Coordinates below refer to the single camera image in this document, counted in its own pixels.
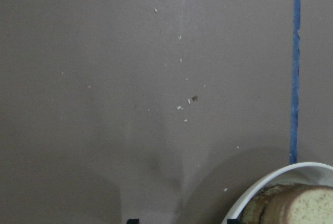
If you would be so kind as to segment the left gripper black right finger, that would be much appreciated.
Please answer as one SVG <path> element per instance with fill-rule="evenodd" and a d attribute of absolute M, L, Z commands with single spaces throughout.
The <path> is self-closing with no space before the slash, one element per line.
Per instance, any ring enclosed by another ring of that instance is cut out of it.
<path fill-rule="evenodd" d="M 238 224 L 238 219 L 227 219 L 227 224 Z"/>

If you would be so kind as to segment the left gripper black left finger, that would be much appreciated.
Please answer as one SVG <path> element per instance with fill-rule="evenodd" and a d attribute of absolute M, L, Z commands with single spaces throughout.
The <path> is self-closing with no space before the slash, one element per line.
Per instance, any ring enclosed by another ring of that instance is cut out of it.
<path fill-rule="evenodd" d="M 128 219 L 126 224 L 139 224 L 139 219 Z"/>

